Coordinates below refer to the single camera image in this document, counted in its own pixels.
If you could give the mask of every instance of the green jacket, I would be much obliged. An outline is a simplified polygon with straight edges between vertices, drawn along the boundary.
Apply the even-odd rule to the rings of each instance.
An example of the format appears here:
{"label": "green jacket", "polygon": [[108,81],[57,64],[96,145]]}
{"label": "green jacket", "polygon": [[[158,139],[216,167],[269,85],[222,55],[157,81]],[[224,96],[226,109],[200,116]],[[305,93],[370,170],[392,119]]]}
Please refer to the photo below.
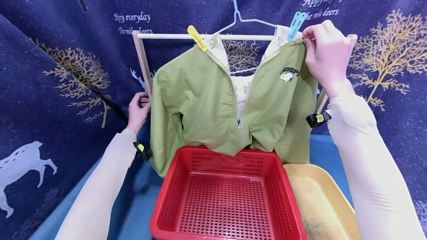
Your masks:
{"label": "green jacket", "polygon": [[240,122],[229,69],[213,50],[222,43],[205,42],[207,52],[194,46],[154,77],[151,162],[156,172],[164,177],[183,145],[206,145],[232,156],[245,147],[275,150],[283,162],[308,163],[311,129],[305,118],[315,111],[317,81],[304,63],[302,39],[286,43],[276,37],[276,46],[267,48],[272,52],[255,72]]}

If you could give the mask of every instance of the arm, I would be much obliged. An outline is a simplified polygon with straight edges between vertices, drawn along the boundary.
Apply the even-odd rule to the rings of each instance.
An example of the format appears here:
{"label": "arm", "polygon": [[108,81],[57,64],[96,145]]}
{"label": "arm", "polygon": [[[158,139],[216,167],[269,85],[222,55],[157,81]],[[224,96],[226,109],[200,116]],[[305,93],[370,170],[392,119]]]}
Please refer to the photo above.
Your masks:
{"label": "arm", "polygon": [[339,94],[330,100],[329,113],[361,239],[425,239],[405,180],[365,100]]}
{"label": "arm", "polygon": [[108,145],[98,166],[68,211],[55,239],[107,239],[114,202],[135,158],[133,142],[151,107],[149,99],[144,97],[146,95],[146,92],[135,94],[129,104],[126,129],[116,134]]}
{"label": "arm", "polygon": [[426,239],[374,114],[346,77],[357,36],[343,36],[329,20],[307,27],[303,35],[306,64],[330,98],[329,133],[344,165],[361,238]]}

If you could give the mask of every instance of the navy blue backdrop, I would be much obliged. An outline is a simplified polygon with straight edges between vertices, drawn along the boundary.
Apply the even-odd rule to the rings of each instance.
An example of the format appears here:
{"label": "navy blue backdrop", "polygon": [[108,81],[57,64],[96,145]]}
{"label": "navy blue backdrop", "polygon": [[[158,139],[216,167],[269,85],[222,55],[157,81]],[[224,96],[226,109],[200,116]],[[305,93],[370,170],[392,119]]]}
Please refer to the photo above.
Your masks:
{"label": "navy blue backdrop", "polygon": [[[356,33],[349,77],[372,107],[427,233],[426,0],[238,0],[243,18]],[[131,32],[214,33],[232,0],[0,0],[0,239],[27,239],[126,124],[143,86]],[[273,34],[261,24],[227,33]],[[152,74],[193,45],[145,40]],[[257,64],[266,43],[228,41]],[[314,133],[327,134],[325,127]]]}

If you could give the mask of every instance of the white arm sleeve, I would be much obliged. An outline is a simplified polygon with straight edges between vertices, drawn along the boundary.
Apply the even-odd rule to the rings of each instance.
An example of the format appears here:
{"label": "white arm sleeve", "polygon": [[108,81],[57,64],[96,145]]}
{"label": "white arm sleeve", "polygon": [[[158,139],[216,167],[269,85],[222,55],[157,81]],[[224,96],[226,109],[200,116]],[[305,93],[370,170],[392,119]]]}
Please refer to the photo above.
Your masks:
{"label": "white arm sleeve", "polygon": [[365,100],[336,97],[328,112],[362,240],[425,240],[408,187]]}
{"label": "white arm sleeve", "polygon": [[113,204],[135,158],[135,133],[115,135],[87,179],[56,235],[57,240],[105,240]]}

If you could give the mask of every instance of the embroidered patch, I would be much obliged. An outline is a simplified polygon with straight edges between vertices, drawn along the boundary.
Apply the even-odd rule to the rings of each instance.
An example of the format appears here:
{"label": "embroidered patch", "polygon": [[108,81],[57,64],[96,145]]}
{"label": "embroidered patch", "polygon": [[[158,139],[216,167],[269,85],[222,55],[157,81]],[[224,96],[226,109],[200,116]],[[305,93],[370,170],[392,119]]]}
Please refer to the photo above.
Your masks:
{"label": "embroidered patch", "polygon": [[293,80],[293,75],[290,72],[286,72],[286,73],[282,73],[280,75],[280,79],[282,79],[285,83],[287,82],[292,82]]}
{"label": "embroidered patch", "polygon": [[286,67],[280,74],[280,79],[283,80],[285,83],[292,82],[292,80],[294,79],[294,74],[296,75],[296,77],[298,77],[299,71],[292,67]]}

